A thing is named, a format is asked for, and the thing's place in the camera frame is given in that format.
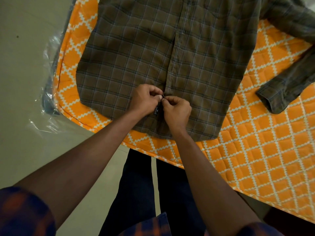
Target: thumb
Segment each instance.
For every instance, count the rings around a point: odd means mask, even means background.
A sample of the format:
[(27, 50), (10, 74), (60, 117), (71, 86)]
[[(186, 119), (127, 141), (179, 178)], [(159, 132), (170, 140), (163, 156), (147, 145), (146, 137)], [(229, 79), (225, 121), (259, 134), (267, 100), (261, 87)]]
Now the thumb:
[(167, 101), (166, 98), (162, 99), (162, 105), (163, 105), (163, 108), (171, 107), (171, 104), (169, 103), (169, 101)]
[(153, 98), (156, 99), (159, 103), (162, 99), (162, 95), (155, 95)]

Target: person's left hand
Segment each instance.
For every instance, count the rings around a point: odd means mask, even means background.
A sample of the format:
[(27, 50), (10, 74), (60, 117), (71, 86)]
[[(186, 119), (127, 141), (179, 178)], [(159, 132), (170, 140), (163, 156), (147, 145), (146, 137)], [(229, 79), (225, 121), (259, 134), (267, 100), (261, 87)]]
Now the person's left hand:
[(163, 91), (150, 84), (141, 84), (133, 92), (129, 111), (135, 111), (140, 118), (152, 113), (161, 101)]

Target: quilted fabric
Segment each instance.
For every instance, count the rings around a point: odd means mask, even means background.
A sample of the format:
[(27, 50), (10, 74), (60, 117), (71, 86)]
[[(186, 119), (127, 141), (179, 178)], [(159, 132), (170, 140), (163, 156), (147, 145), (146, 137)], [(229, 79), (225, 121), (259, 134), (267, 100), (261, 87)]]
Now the quilted fabric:
[[(98, 1), (77, 0), (53, 81), (58, 110), (93, 132), (110, 120), (80, 103), (75, 74), (96, 24)], [(315, 223), (315, 85), (278, 115), (255, 95), (309, 46), (261, 21), (254, 54), (218, 139), (197, 144), (234, 190)], [(183, 167), (172, 140), (131, 131), (122, 144)]]

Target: tiled floor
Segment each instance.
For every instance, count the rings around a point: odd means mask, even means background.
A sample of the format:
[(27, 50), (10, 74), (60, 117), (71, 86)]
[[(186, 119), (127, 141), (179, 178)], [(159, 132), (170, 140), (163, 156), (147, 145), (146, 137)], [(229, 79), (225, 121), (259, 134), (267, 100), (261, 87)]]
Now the tiled floor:
[[(315, 1), (309, 1), (315, 9)], [(16, 183), (92, 135), (64, 117), (56, 124), (41, 114), (39, 99), (47, 80), (43, 51), (49, 38), (62, 30), (69, 5), (70, 0), (0, 0), (0, 188)], [(45, 132), (52, 131), (46, 125), (59, 127), (58, 133)], [(98, 235), (117, 193), (127, 152), (126, 147), (119, 147), (58, 236)], [(263, 203), (249, 202), (260, 215), (268, 210)]]

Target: trousers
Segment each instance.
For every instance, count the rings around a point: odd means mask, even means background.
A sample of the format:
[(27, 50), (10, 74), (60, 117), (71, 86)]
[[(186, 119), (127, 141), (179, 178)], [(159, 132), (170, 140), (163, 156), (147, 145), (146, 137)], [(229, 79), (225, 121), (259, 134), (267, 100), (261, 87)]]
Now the trousers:
[[(161, 212), (166, 212), (172, 236), (204, 235), (185, 170), (157, 160)], [(151, 157), (129, 150), (118, 193), (99, 236), (117, 236), (129, 227), (156, 216)]]

